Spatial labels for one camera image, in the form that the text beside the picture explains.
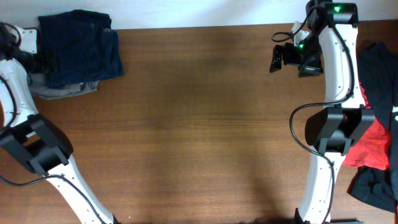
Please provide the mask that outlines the dark blue shorts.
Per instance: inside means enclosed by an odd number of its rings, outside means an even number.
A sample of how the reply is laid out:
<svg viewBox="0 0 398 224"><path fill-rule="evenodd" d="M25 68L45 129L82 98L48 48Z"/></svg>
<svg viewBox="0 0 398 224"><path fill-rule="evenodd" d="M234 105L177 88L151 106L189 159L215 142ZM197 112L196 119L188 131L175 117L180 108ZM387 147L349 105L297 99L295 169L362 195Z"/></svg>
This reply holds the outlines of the dark blue shorts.
<svg viewBox="0 0 398 224"><path fill-rule="evenodd" d="M109 80L124 75L118 33L108 14L75 9L38 17L41 48L54 65L49 88Z"/></svg>

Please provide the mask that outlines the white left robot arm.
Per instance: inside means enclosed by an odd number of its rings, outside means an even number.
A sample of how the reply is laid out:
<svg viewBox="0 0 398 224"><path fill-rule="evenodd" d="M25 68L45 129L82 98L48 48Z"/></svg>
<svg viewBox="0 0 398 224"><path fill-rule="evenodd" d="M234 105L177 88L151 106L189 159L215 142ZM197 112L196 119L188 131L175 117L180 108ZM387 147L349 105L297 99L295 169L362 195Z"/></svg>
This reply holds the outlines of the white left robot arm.
<svg viewBox="0 0 398 224"><path fill-rule="evenodd" d="M37 29L1 23L1 147L41 181L50 182L81 223L117 223L78 170L65 133L42 116L28 88Z"/></svg>

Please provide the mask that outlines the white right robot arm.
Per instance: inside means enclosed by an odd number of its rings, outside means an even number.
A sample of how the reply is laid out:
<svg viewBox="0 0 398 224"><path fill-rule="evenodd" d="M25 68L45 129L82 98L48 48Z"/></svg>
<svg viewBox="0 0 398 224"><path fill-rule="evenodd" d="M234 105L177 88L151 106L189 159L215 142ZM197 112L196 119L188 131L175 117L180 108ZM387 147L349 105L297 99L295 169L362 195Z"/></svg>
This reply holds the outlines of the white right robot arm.
<svg viewBox="0 0 398 224"><path fill-rule="evenodd" d="M305 193L292 223L330 223L339 169L354 146L375 120L365 107L356 59L358 8L355 3L309 1L306 18L295 23L276 43L269 71L283 65L298 68L299 77L325 75L322 108L305 123L305 142L311 154Z"/></svg>

